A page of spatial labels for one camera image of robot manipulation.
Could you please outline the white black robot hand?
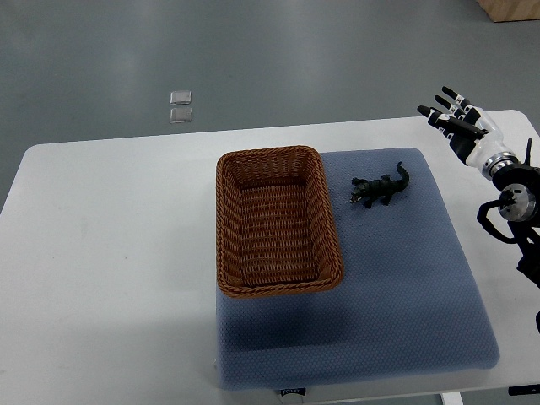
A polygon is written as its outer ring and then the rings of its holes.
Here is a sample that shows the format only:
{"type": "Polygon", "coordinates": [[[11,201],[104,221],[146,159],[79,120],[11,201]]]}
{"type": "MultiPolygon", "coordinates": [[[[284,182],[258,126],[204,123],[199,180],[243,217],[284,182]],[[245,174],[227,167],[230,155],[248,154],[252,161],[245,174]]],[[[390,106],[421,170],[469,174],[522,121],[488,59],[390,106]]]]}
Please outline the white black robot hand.
{"type": "Polygon", "coordinates": [[[442,96],[435,96],[438,108],[420,105],[417,111],[447,139],[464,165],[478,169],[489,179],[497,165],[518,161],[516,154],[504,145],[502,131],[485,110],[446,86],[442,92],[442,96]]]}

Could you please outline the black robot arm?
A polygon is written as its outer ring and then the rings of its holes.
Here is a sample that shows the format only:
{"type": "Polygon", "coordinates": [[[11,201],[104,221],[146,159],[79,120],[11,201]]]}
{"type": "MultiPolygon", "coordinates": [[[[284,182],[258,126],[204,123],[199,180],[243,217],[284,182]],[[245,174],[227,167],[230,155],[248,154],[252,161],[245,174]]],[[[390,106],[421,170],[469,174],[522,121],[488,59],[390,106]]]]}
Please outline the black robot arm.
{"type": "Polygon", "coordinates": [[[531,165],[531,152],[529,138],[522,162],[513,157],[495,161],[491,174],[499,197],[479,207],[477,221],[496,240],[518,246],[521,259],[516,269],[539,285],[539,169],[531,165]],[[492,209],[506,221],[510,236],[501,233],[490,221],[492,209]]]}

